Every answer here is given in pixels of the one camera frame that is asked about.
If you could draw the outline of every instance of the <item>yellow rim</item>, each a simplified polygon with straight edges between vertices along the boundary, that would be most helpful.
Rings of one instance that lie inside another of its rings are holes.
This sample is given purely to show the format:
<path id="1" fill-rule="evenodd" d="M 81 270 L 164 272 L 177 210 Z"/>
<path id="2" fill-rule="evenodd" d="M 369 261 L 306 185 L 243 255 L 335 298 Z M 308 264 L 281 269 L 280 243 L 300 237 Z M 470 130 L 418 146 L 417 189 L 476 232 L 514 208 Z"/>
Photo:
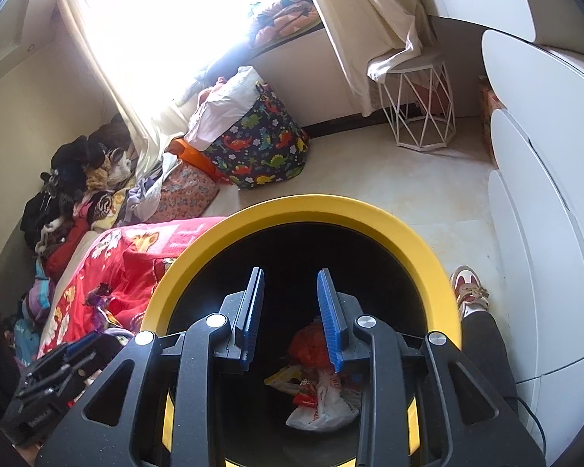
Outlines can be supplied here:
<path id="1" fill-rule="evenodd" d="M 402 221 L 384 210 L 345 197 L 298 195 L 244 209 L 210 228 L 171 265 L 151 298 L 141 329 L 166 335 L 168 322 L 182 293 L 212 258 L 231 244 L 272 226 L 302 221 L 339 225 L 381 244 L 406 269 L 421 297 L 428 331 L 440 330 L 461 346 L 461 324 L 454 292 L 439 261 L 425 242 Z M 163 443 L 170 449 L 173 404 L 167 399 Z M 408 410 L 409 445 L 419 447 L 417 408 Z M 354 460 L 344 464 L 353 467 Z"/>

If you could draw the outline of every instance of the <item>person's leg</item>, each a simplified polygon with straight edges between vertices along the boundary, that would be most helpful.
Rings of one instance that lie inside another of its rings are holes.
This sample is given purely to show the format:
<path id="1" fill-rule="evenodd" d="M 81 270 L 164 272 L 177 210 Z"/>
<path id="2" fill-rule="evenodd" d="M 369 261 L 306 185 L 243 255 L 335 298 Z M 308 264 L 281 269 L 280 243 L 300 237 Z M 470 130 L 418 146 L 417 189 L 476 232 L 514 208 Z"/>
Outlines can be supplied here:
<path id="1" fill-rule="evenodd" d="M 493 385 L 511 409 L 518 413 L 517 385 L 510 369 L 506 346 L 495 319 L 488 312 L 489 293 L 469 267 L 452 275 L 462 321 L 462 352 Z"/>

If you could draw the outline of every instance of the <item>sneaker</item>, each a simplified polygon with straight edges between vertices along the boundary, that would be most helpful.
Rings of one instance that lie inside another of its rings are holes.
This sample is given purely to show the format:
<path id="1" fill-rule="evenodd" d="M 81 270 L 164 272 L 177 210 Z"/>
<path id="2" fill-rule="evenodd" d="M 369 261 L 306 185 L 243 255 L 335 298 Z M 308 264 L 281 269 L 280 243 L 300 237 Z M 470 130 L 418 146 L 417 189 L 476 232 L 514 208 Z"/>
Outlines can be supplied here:
<path id="1" fill-rule="evenodd" d="M 461 320 L 473 311 L 489 308 L 489 292 L 480 284 L 480 278 L 471 267 L 462 265 L 450 277 L 456 295 L 456 304 Z"/>

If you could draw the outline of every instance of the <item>beige curtain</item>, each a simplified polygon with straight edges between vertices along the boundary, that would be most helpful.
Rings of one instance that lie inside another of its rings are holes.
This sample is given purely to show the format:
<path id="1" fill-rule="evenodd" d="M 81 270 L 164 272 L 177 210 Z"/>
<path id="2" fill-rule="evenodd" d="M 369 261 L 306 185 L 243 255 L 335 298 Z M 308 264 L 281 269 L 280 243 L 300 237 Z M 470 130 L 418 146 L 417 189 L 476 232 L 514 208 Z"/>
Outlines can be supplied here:
<path id="1" fill-rule="evenodd" d="M 137 178 L 145 176 L 171 139 L 186 132 L 188 121 L 172 100 L 156 96 L 139 65 L 125 61 L 122 48 L 129 47 L 129 40 L 137 41 L 142 30 L 134 30 L 133 37 L 117 46 L 112 27 L 87 0 L 58 0 L 58 8 L 91 71 L 126 121 L 139 155 Z"/>
<path id="2" fill-rule="evenodd" d="M 380 107 L 368 62 L 389 53 L 372 76 L 421 53 L 435 39 L 419 0 L 314 0 L 350 89 L 368 116 Z"/>

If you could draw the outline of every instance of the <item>tile floor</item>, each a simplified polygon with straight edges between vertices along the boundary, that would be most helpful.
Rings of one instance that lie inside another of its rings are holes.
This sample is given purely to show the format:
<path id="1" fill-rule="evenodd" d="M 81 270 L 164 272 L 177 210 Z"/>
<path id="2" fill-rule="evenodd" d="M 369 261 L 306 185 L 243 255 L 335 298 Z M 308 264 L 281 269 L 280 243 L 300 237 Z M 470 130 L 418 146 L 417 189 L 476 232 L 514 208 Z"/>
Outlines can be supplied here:
<path id="1" fill-rule="evenodd" d="M 386 124 L 313 139 L 307 165 L 290 181 L 252 191 L 224 186 L 204 215 L 230 215 L 272 198 L 330 193 L 356 198 L 397 216 L 426 240 L 450 273 L 467 264 L 489 290 L 504 338 L 499 247 L 487 184 L 493 169 L 478 118 L 457 120 L 450 147 L 422 154 L 397 147 Z"/>

